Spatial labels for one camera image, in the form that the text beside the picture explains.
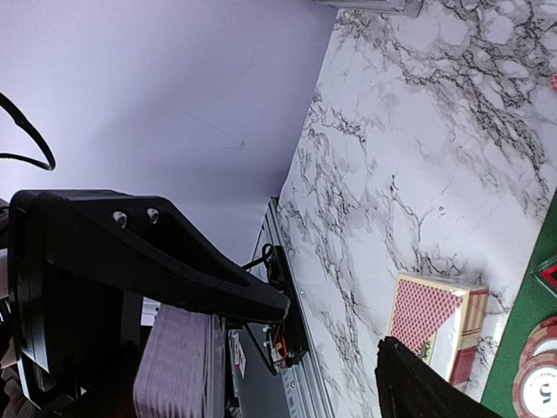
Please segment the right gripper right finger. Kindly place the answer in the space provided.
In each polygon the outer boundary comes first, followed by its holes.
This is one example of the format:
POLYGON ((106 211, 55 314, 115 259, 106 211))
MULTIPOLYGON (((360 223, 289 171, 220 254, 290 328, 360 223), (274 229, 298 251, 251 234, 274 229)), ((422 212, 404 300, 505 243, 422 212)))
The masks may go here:
POLYGON ((497 416, 451 386, 395 337, 387 336, 379 342, 375 376, 383 417, 497 416))

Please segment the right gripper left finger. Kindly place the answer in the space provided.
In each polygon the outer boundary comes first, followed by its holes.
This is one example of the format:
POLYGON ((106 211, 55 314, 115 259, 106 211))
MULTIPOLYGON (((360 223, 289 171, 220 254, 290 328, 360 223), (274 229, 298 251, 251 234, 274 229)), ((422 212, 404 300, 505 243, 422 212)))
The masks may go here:
POLYGON ((10 313, 24 394, 76 398, 138 342, 144 299, 275 324, 288 297, 226 258, 169 200, 23 190, 10 201, 10 313))

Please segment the pink playing card deck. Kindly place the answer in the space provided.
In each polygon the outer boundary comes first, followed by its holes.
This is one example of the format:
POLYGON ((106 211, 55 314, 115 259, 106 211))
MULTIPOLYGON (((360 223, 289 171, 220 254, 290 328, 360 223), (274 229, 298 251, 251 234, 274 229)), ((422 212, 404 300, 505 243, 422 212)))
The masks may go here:
POLYGON ((161 305, 133 385, 138 417, 202 417, 211 316, 161 305))

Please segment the black triangular all-in button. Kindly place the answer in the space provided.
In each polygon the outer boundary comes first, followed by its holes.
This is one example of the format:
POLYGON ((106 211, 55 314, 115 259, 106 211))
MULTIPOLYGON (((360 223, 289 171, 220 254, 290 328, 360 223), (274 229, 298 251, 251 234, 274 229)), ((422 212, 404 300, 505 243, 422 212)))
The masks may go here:
POLYGON ((556 295, 556 259, 547 260, 535 270, 536 279, 553 295, 556 295))

